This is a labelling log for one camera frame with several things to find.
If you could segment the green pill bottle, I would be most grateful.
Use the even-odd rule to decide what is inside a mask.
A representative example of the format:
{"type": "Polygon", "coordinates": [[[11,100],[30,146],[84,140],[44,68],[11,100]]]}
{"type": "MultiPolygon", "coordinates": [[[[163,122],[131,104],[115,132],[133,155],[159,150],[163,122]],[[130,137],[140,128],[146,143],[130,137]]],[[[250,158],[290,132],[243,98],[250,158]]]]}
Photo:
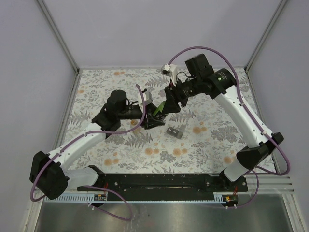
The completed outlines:
{"type": "Polygon", "coordinates": [[[156,116],[159,113],[162,113],[164,106],[165,106],[165,101],[162,101],[159,106],[157,107],[157,109],[153,112],[153,116],[156,116]]]}

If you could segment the grey weekly pill organizer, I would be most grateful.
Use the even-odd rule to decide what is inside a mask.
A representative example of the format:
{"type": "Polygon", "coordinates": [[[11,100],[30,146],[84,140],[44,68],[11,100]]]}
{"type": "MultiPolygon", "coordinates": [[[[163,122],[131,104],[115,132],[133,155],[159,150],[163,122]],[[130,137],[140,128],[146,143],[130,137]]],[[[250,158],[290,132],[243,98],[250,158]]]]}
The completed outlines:
{"type": "Polygon", "coordinates": [[[185,125],[181,125],[178,129],[174,127],[168,127],[166,133],[175,138],[181,139],[183,132],[185,131],[185,125]]]}

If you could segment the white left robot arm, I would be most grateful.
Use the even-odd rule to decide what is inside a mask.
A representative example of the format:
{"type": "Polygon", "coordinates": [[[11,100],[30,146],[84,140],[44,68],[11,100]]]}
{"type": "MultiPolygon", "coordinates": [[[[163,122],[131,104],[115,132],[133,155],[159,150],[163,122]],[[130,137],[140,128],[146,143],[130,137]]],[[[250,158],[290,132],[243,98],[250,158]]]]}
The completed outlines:
{"type": "Polygon", "coordinates": [[[159,106],[152,103],[148,90],[140,91],[137,102],[130,103],[123,90],[113,91],[100,112],[91,123],[68,143],[45,154],[40,151],[33,157],[30,181],[32,201],[34,190],[39,189],[44,196],[53,200],[67,190],[78,190],[90,186],[92,190],[103,189],[105,180],[96,167],[70,170],[70,166],[86,151],[104,141],[112,134],[119,134],[121,120],[138,120],[138,124],[129,129],[131,132],[139,126],[145,129],[161,126],[165,116],[162,114],[165,102],[159,106]]]}

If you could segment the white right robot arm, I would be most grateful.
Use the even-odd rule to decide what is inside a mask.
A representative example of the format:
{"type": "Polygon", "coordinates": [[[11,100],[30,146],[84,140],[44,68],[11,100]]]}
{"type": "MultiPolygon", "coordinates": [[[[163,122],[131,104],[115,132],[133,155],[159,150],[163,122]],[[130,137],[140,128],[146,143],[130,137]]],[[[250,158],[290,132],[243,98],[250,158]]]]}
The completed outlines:
{"type": "Polygon", "coordinates": [[[177,113],[185,107],[188,98],[206,94],[214,99],[231,117],[241,132],[246,147],[236,154],[236,160],[221,172],[220,187],[231,191],[238,179],[257,167],[283,141],[283,135],[273,133],[257,117],[243,95],[237,92],[237,83],[227,69],[214,71],[204,54],[199,54],[185,62],[190,77],[184,82],[178,79],[177,66],[166,64],[161,74],[170,77],[165,87],[166,101],[163,114],[177,113]]]}

